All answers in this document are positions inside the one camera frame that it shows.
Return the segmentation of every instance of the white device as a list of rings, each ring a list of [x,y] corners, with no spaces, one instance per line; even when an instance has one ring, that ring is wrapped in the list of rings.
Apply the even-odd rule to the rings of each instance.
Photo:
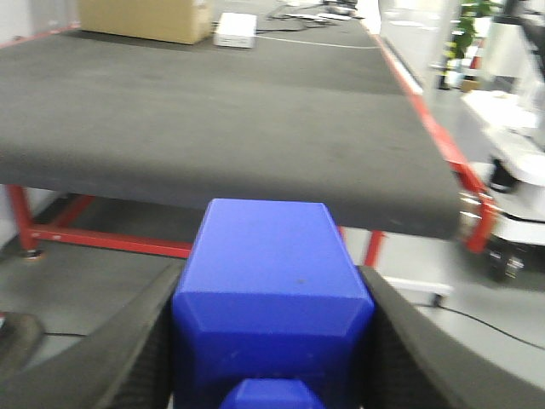
[[[257,17],[253,14],[223,13],[215,30],[214,44],[251,49],[255,44]]]

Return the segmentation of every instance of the red crossbar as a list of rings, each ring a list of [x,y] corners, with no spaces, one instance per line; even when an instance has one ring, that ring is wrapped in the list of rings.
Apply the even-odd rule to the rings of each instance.
[[[192,244],[183,241],[151,239],[127,234],[103,233],[80,228],[68,228],[94,197],[80,196],[50,224],[36,224],[32,219],[25,189],[21,186],[7,185],[7,192],[19,228],[19,238],[23,249],[33,251],[38,240],[51,240],[74,245],[89,245],[114,250],[134,251],[188,258]]]
[[[416,113],[420,116],[424,128],[433,138],[437,148],[443,155],[443,158],[449,163],[450,167],[458,174],[461,184],[465,189],[476,193],[480,199],[480,222],[474,229],[473,235],[466,240],[466,247],[475,253],[480,253],[485,249],[486,243],[492,233],[492,228],[496,222],[498,209],[490,196],[486,194],[485,184],[475,174],[468,160],[463,155],[452,140],[449,132],[435,121],[433,115],[427,109],[421,95],[416,94],[396,69],[392,56],[386,51],[386,47],[379,36],[374,36],[380,46],[380,50],[387,62],[390,70],[398,80],[401,88],[409,98]]]

